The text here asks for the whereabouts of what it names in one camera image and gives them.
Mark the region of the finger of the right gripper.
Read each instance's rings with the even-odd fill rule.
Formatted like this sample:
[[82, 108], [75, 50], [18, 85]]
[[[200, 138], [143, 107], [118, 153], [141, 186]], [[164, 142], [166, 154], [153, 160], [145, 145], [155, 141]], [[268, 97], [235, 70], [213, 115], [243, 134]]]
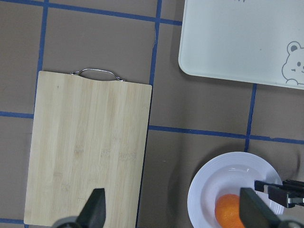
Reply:
[[267, 183], [264, 181], [256, 180], [254, 182], [254, 188], [256, 191], [268, 193], [268, 187], [273, 186], [277, 188], [281, 188], [283, 185], [275, 184], [275, 183]]

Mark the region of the other arm gripper body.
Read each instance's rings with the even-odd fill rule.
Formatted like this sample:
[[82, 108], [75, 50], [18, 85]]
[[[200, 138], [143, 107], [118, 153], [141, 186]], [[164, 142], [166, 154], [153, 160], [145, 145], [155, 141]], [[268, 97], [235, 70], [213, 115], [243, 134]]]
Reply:
[[285, 208], [296, 205], [304, 206], [304, 183], [302, 181], [285, 180], [281, 188], [268, 187], [268, 198]]

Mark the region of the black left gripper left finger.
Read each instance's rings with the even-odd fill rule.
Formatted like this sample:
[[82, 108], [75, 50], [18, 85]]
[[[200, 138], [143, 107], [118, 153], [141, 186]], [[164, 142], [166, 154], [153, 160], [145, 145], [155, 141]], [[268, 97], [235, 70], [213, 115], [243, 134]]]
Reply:
[[94, 189], [76, 219], [81, 228], [103, 228], [105, 224], [105, 189]]

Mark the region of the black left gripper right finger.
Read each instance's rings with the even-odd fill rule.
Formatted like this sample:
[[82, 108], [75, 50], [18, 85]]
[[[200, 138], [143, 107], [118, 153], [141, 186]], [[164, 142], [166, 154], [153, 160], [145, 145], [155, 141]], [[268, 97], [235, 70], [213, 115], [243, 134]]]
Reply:
[[251, 188], [240, 189], [239, 217], [246, 228], [277, 228], [281, 223]]

